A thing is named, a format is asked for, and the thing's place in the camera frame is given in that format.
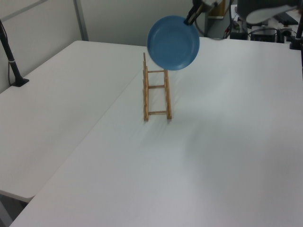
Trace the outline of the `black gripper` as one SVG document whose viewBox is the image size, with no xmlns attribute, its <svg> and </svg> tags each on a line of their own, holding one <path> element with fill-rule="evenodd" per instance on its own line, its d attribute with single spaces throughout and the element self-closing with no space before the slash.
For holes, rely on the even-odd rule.
<svg viewBox="0 0 303 227">
<path fill-rule="evenodd" d="M 193 7 L 184 20 L 185 25 L 192 25 L 203 13 L 204 9 L 212 9 L 220 4 L 220 0 L 192 0 Z"/>
</svg>

